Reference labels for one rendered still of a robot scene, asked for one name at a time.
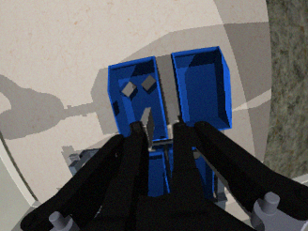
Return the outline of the grey metal shelf rack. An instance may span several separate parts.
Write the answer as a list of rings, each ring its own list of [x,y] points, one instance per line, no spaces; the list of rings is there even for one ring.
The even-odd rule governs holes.
[[[167,144],[172,144],[173,139],[167,139],[167,140],[161,140],[161,141],[155,141],[152,142],[152,146],[160,146],[163,145],[167,169],[168,169],[168,175],[170,179],[170,184],[172,186],[172,177],[171,177],[171,170],[170,170],[170,163],[168,158],[168,150],[167,150]],[[72,174],[76,174],[77,171],[81,169],[81,167],[84,165],[84,163],[87,163],[91,159],[91,157],[99,150],[99,148],[94,149],[86,149],[83,150],[80,154],[70,154],[68,156],[69,163],[71,165],[69,166],[69,170]],[[79,157],[80,156],[80,157]],[[76,158],[75,158],[76,157]],[[215,183],[216,178],[216,183]],[[225,193],[224,193],[224,185],[222,182],[217,178],[217,176],[214,174],[214,192],[216,197],[209,198],[211,202],[219,206],[220,208],[225,210],[225,204],[228,201]]]

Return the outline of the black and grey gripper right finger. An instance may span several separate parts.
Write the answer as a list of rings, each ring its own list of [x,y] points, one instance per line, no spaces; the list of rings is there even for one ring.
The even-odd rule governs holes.
[[[273,172],[206,121],[187,126],[174,103],[168,104],[168,110],[173,127],[170,231],[212,231],[192,146],[251,218],[256,231],[304,230],[307,186]]]

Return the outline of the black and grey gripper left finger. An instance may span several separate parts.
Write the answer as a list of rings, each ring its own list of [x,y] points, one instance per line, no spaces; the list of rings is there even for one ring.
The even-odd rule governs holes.
[[[89,231],[131,231],[135,196],[148,196],[154,132],[151,107],[130,129],[128,137],[111,137],[56,195],[28,213],[21,229],[79,231],[100,209]]]

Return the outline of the grey round disc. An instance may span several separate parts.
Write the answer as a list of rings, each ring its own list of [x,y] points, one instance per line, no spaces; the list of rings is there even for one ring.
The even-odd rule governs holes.
[[[192,152],[193,152],[193,155],[194,155],[195,159],[198,159],[200,157],[200,154],[199,154],[199,152],[197,150],[193,150]]]

